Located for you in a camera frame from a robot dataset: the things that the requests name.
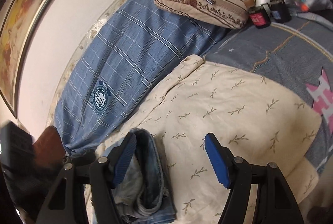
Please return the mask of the blue denim jeans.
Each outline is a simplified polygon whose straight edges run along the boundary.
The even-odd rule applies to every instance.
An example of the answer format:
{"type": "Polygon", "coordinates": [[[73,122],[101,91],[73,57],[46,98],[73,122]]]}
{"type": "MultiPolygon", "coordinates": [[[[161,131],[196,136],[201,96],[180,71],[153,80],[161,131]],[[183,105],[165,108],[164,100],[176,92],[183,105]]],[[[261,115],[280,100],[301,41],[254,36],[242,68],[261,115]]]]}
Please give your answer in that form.
{"type": "Polygon", "coordinates": [[[176,211],[155,140],[144,129],[130,132],[137,147],[124,180],[112,191],[119,215],[124,223],[172,223],[176,211]]]}

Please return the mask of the grey patterned bedsheet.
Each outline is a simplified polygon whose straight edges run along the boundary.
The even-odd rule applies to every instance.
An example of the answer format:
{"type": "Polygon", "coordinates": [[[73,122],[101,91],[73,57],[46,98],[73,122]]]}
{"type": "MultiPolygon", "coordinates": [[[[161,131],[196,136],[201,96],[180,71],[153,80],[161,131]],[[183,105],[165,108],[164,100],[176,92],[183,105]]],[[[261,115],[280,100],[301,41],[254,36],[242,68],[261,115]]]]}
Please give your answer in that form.
{"type": "Polygon", "coordinates": [[[282,84],[308,104],[322,123],[305,157],[322,174],[332,156],[332,18],[295,14],[291,21],[231,31],[204,55],[282,84]]]}

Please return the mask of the blue plaid duvet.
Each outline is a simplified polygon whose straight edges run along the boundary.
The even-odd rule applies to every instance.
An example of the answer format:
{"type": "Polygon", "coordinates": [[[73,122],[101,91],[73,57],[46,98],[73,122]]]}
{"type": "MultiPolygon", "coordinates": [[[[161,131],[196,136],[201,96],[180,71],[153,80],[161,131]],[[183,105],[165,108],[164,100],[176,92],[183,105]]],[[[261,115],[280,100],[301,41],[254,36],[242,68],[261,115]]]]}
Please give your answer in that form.
{"type": "Polygon", "coordinates": [[[78,60],[56,105],[66,153],[96,149],[184,58],[205,54],[226,33],[154,0],[127,0],[78,60]]]}

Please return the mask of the framed wall painting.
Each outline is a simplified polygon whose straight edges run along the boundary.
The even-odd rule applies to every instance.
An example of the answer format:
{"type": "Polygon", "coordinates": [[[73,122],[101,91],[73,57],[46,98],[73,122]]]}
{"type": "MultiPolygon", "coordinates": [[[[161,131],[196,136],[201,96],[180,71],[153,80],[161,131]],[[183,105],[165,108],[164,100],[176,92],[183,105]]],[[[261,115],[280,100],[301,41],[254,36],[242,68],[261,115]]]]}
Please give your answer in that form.
{"type": "Polygon", "coordinates": [[[51,1],[1,0],[1,98],[14,117],[26,53],[51,1]]]}

